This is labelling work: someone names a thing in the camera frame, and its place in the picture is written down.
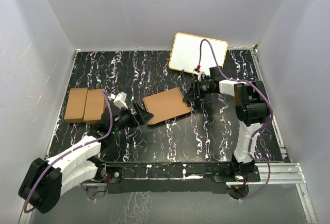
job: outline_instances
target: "black and white patterned surface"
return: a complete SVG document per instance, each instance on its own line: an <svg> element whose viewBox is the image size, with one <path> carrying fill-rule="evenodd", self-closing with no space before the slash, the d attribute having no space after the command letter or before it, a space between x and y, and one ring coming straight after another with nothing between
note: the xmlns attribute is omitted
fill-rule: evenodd
<svg viewBox="0 0 330 224"><path fill-rule="evenodd" d="M86 124L63 121L70 88L106 89L127 94L127 103L171 88L183 94L189 89L190 74L169 69L170 51L94 51L76 55L70 82L48 156L54 156L78 142L89 129ZM233 78L256 80L250 50L228 50L224 73ZM195 101L193 111L156 126L125 129L101 154L107 162L226 162L235 150L239 124L234 98L210 94ZM273 128L258 138L256 157L282 161Z"/></svg>

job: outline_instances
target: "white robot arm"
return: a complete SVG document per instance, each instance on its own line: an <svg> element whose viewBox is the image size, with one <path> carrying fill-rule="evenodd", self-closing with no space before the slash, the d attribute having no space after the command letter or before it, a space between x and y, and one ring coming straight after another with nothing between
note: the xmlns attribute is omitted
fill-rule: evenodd
<svg viewBox="0 0 330 224"><path fill-rule="evenodd" d="M112 131L144 125L153 117L137 103L133 103L136 111L133 115L125 98L126 94L120 93L113 101L118 110L112 110L112 126L106 108L101 121L93 125L81 141L47 160L34 160L19 189L19 196L28 199L41 213L47 213L66 191L86 180L102 179L104 163L96 155L111 142Z"/></svg>
<svg viewBox="0 0 330 224"><path fill-rule="evenodd" d="M227 94L235 98L235 108L239 119L239 135L234 157L238 163L248 163L254 158L257 136L252 134L259 130L270 114L264 100L248 84L235 80L221 80L216 75L217 68L210 68L211 77L199 72L198 79L193 79L191 87L184 97L185 101L203 98L208 93ZM252 82L264 95L262 81Z"/></svg>

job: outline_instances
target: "purple cable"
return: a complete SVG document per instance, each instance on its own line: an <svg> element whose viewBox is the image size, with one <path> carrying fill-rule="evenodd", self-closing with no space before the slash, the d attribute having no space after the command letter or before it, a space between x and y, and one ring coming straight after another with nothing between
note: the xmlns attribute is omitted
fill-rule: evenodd
<svg viewBox="0 0 330 224"><path fill-rule="evenodd" d="M80 184L80 186L81 186L81 188L84 190L84 192L86 192L86 194L87 194L87 196L90 198L90 199L92 199L92 200L96 200L96 198L95 197L93 197L89 192L88 192L88 190L86 190L86 188L83 186L83 184Z"/></svg>
<svg viewBox="0 0 330 224"><path fill-rule="evenodd" d="M26 198L26 200L25 200L25 202L24 202L24 205L23 205L23 211L24 211L24 213L26 213L26 214L27 214L27 213L30 213L31 211L33 211L33 210L35 209L35 208L33 207L33 208L31 208L31 209L28 210L28 209L27 209L27 205L28 205L28 203L30 202L31 197L32 197L32 194L33 194L34 191L36 190L36 188L37 188L38 184L40 183L40 181L42 180L42 178L45 176L45 174L49 171L49 169L50 169L50 168L51 168L56 162L58 162L59 160L62 160L65 156L67 156L68 154L71 154L73 151L76 151L77 149L83 148L84 146L87 146L87 145L89 145L89 144L92 144L92 143L98 142L98 141L100 141L100 140L102 140L102 139L108 137L109 134L111 133L112 122L113 122L113 120L112 120L112 111L111 111L110 103L109 103L109 101L108 101L108 98L107 98L106 94L104 93L103 90L101 90L101 93L102 93L104 99L106 100L106 103L107 103L107 106L108 106L108 109L109 109L109 114L110 114L110 126L109 126L109 130L108 130L108 132L107 132L104 136L101 136L101 137L99 137L99 138L97 138L97 139L94 139L94 140L92 140L92 141L86 142L85 144L80 145L80 146L78 146L78 147L75 147L75 148L72 149L72 150L69 150L68 152L66 152L66 153L62 154L61 156L59 156L59 157L58 157L56 160L54 160L51 164L49 164L49 165L46 167L46 169L41 173L41 175L39 176L39 178L36 180L35 184L33 185L32 189L30 190L30 193L29 193L29 195L27 196L27 198Z"/></svg>
<svg viewBox="0 0 330 224"><path fill-rule="evenodd" d="M266 161L266 163L267 163L267 165L268 165L268 176L267 176L267 180L266 180L266 182L265 182L265 184L264 184L264 186L262 187L262 188L260 188L258 191L256 191L255 193L253 193L253 194L251 194L251 195L249 195L249 196L246 196L246 197L243 197L243 198L241 198L240 200L244 200L244 199L248 199L248 198L251 198L251 197L253 197L253 196L255 196L255 195L258 195L260 192L262 192L265 188L266 188L266 186L268 185L268 182L269 182L269 179L270 179L270 164L269 164L269 161L266 159L266 158L260 158L260 159L254 159L254 157L251 155L251 146L252 146L252 140L253 140L253 138L254 138L254 136L256 135L256 134L258 134L261 130L263 130L264 128L266 128L266 127L268 127L268 126L270 126L271 124L272 124L272 121L273 121L273 119L274 119L274 111L273 111L273 108L272 108L272 106L271 106L271 104L270 104L270 102L267 100L267 98L264 96L264 94L256 87L256 86L254 86L250 81L248 81L248 80L245 80L245 79L243 79L243 80L239 80L239 79L237 79L237 80L234 80L234 79L230 79L229 77L227 77L223 72L222 72L222 67L220 67L219 65L218 65L218 62L217 62L217 59L216 59L216 55L215 55L215 53L214 53L214 50L213 50L213 47L212 47L212 45L211 45L211 43L207 40L207 39L202 39L202 41L201 41L201 43L200 43L200 60L199 60L199 63L198 63L198 65L201 65L201 59L202 59L202 44L203 44L203 42L204 41L206 41L207 43L208 43L208 45L210 46L210 48L211 48L211 51L212 51L212 55L213 55L213 58L214 58L214 60L215 60L215 62L216 62L216 65L217 65L217 67L218 67L218 70L219 70L219 72L220 72L220 75L223 77L223 78L225 78L226 80L230 80L230 81L238 81L238 82L245 82L245 83L247 83L247 84L249 84L262 98L263 98L263 100L266 102L266 105L268 106L268 108L269 108L269 110L270 110L270 118L269 118L269 120L268 120L268 122L267 123L265 123L263 126L261 126L259 129L257 129L255 132L253 132L253 134L252 134L252 136L251 136L251 138L250 138L250 141L249 141L249 153L250 153L250 156L251 156L251 158L253 159L253 160L255 160L256 162L260 162L260 161Z"/></svg>

